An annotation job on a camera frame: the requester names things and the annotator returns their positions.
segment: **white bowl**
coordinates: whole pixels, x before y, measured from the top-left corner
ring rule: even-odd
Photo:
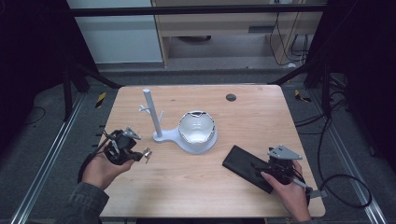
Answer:
[[[202,144],[213,137],[215,121],[206,112],[195,110],[186,113],[178,124],[178,131],[190,144]]]

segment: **table top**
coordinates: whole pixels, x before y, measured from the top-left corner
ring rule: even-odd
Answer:
[[[218,140],[201,155],[173,142],[156,143],[151,116],[139,111],[150,89],[163,130],[176,128],[192,110],[207,112],[216,122]],[[226,95],[236,100],[230,102]],[[102,217],[287,217],[275,192],[268,194],[222,166],[234,145],[268,161],[268,147],[283,145],[303,156],[306,184],[317,188],[285,97],[275,85],[131,86],[119,90],[106,131],[131,127],[142,139],[134,151],[153,154],[118,176]],[[311,216],[325,213],[320,198],[309,205]]]

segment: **person's arm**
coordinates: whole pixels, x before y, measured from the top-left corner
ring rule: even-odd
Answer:
[[[302,174],[302,167],[297,161],[293,161],[294,168]],[[298,223],[314,224],[324,223],[319,220],[313,220],[308,211],[308,205],[305,196],[305,189],[294,182],[288,185],[279,183],[273,176],[262,172],[265,180],[274,188],[282,200],[286,210],[291,214],[291,217]]]
[[[98,223],[108,201],[104,190],[118,175],[130,170],[133,163],[127,161],[123,165],[115,165],[103,153],[96,155],[85,168],[81,183],[55,223]]]

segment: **white holder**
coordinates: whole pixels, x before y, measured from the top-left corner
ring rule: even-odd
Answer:
[[[161,113],[160,118],[158,119],[156,114],[157,112],[155,110],[154,103],[152,101],[150,90],[144,89],[143,93],[145,94],[148,106],[141,105],[139,110],[140,111],[145,110],[151,115],[155,127],[155,132],[152,135],[152,138],[156,143],[174,142],[184,151],[194,155],[202,154],[208,151],[216,144],[216,141],[218,140],[218,131],[216,127],[214,129],[213,136],[209,140],[207,140],[204,143],[198,143],[198,144],[189,143],[182,136],[180,136],[178,125],[176,126],[176,128],[172,130],[162,130],[160,121],[161,118],[163,117],[163,112]]]

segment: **white rod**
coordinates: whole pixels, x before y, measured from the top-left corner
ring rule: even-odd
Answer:
[[[154,123],[157,136],[162,137],[163,131],[161,131],[160,122],[157,117],[157,112],[155,111],[154,103],[152,102],[151,92],[149,91],[149,89],[143,89],[143,93],[145,94],[146,102],[148,103],[148,110],[151,115],[152,122]]]

